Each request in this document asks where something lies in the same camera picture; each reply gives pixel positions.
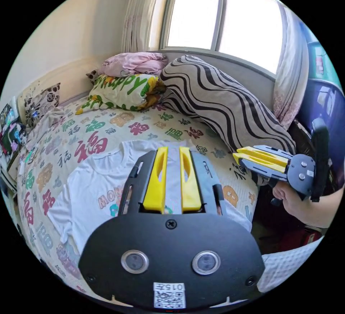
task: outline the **bed sheet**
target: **bed sheet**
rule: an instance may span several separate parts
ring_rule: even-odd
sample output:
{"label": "bed sheet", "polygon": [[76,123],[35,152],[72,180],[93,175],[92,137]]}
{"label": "bed sheet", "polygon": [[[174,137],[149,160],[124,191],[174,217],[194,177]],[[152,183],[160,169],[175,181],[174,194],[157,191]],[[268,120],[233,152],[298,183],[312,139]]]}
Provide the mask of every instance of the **bed sheet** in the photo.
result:
{"label": "bed sheet", "polygon": [[[207,155],[214,165],[225,199],[252,221],[258,187],[250,174],[236,165],[223,141],[205,124],[161,105],[141,112],[106,109],[75,115],[82,102],[81,99],[63,108],[59,122],[45,131],[34,161],[25,164],[17,180],[20,216],[28,245],[68,286],[107,301],[94,294],[83,280],[73,239],[69,237],[67,243],[61,244],[47,212],[68,175],[83,160],[92,154],[111,151],[121,141],[191,139],[197,150]],[[27,154],[23,148],[20,158],[24,159]]]}

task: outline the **human hand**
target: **human hand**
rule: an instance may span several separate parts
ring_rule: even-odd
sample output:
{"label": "human hand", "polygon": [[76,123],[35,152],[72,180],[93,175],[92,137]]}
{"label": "human hand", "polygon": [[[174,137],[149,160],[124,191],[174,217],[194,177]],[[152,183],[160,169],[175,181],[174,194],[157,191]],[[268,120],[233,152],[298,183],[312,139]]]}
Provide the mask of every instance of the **human hand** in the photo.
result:
{"label": "human hand", "polygon": [[304,221],[310,210],[310,200],[301,200],[297,192],[285,181],[278,181],[273,188],[275,198],[283,201],[285,210],[300,221]]}

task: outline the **window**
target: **window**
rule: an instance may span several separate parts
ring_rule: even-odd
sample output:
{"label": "window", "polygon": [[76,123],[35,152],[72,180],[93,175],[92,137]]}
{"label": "window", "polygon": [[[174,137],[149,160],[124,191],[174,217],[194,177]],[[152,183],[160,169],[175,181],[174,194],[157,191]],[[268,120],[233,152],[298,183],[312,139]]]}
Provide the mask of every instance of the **window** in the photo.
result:
{"label": "window", "polygon": [[233,56],[275,74],[282,48],[276,0],[168,0],[161,49]]}

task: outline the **qr code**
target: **qr code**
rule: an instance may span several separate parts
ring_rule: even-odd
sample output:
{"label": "qr code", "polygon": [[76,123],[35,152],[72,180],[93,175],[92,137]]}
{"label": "qr code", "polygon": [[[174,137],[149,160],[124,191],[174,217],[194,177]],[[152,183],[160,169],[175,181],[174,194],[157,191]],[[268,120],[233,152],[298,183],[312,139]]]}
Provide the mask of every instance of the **qr code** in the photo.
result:
{"label": "qr code", "polygon": [[155,291],[155,308],[185,308],[184,291]]}

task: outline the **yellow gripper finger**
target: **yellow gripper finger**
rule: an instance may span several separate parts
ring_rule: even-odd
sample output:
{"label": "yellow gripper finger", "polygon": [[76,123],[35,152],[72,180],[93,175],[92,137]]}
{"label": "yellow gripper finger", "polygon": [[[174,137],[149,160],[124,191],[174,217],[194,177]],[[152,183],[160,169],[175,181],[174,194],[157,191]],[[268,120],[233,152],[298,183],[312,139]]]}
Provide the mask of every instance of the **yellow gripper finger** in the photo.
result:
{"label": "yellow gripper finger", "polygon": [[196,174],[189,148],[180,147],[180,173],[181,173],[181,207],[182,213],[186,211],[199,211],[201,199]]}
{"label": "yellow gripper finger", "polygon": [[237,164],[239,164],[241,159],[245,159],[280,173],[285,173],[286,166],[289,162],[289,159],[285,157],[274,155],[251,146],[237,149],[237,152],[233,153],[233,157]]}
{"label": "yellow gripper finger", "polygon": [[168,147],[158,148],[143,202],[145,210],[164,214]]}

